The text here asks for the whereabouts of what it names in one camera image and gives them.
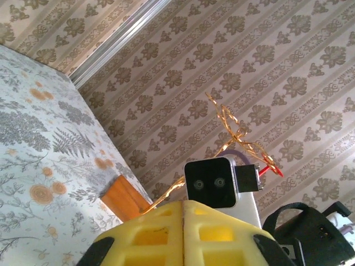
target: black strap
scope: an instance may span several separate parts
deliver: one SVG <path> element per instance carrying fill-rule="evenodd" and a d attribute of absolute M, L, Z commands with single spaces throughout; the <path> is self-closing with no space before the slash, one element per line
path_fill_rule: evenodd
<path fill-rule="evenodd" d="M 309 206 L 302 202 L 295 202 L 295 203 L 287 204 L 285 206 L 281 206 L 279 209 L 274 211 L 274 213 L 271 213 L 266 218 L 265 223 L 262 226 L 262 229 L 268 231 L 273 236 L 273 234 L 275 233 L 277 218 L 279 217 L 281 212 L 287 209 L 300 209 L 302 211 L 305 211 L 309 209 Z"/>

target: black handle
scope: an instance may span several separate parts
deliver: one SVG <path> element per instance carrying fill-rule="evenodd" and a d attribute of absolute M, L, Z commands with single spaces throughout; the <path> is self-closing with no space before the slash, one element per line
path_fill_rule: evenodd
<path fill-rule="evenodd" d="M 329 214 L 332 214 L 333 212 L 337 212 L 341 214 L 343 217 L 348 217 L 351 214 L 351 211 L 347 207 L 344 206 L 343 203 L 340 201 L 337 201 L 330 205 L 324 212 L 323 215 L 327 217 Z"/>
<path fill-rule="evenodd" d="M 274 213 L 270 214 L 266 218 L 265 223 L 262 226 L 262 229 L 265 231 L 268 231 L 273 236 L 275 233 L 277 218 L 279 217 L 281 212 L 283 212 L 287 209 L 300 209 L 302 211 L 305 211 L 305 210 L 309 209 L 309 206 L 302 203 L 302 202 L 295 202 L 295 203 L 290 203 L 290 204 L 281 206 L 279 209 L 274 211 Z"/>

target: white trim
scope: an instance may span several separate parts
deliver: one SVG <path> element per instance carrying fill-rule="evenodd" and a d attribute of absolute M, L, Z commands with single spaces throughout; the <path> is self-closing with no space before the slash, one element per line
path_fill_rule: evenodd
<path fill-rule="evenodd" d="M 147 25 L 171 0 L 148 0 L 69 76 L 80 89 L 101 67 Z"/>

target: wooden block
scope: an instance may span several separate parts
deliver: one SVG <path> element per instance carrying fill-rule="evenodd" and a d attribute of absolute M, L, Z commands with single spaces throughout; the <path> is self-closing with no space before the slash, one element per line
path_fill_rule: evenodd
<path fill-rule="evenodd" d="M 150 206 L 122 175 L 116 179 L 101 200 L 122 222 L 140 216 L 140 212 Z"/>

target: gold tinsel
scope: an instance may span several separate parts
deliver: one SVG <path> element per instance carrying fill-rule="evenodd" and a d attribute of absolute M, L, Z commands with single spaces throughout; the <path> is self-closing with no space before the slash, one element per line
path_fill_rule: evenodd
<path fill-rule="evenodd" d="M 227 132 L 230 134 L 230 139 L 218 150 L 218 152 L 212 158 L 218 156 L 219 153 L 225 151 L 230 145 L 233 143 L 238 143 L 245 151 L 247 151 L 254 158 L 262 161 L 267 165 L 266 170 L 271 169 L 275 174 L 283 176 L 281 171 L 276 167 L 271 156 L 267 154 L 267 152 L 256 142 L 247 142 L 242 140 L 243 137 L 247 135 L 247 129 L 242 127 L 238 121 L 238 119 L 233 116 L 232 112 L 223 104 L 218 106 L 218 103 L 212 96 L 206 93 L 206 96 L 210 101 L 215 105 L 217 117 L 221 120 Z M 234 132 L 229 123 L 235 123 L 237 125 L 237 130 Z M 142 214 L 151 211 L 155 208 L 160 202 L 166 199 L 172 191 L 179 189 L 185 184 L 185 176 L 181 176 L 173 185 L 163 194 L 160 198 L 158 198 L 148 209 L 146 209 Z"/>

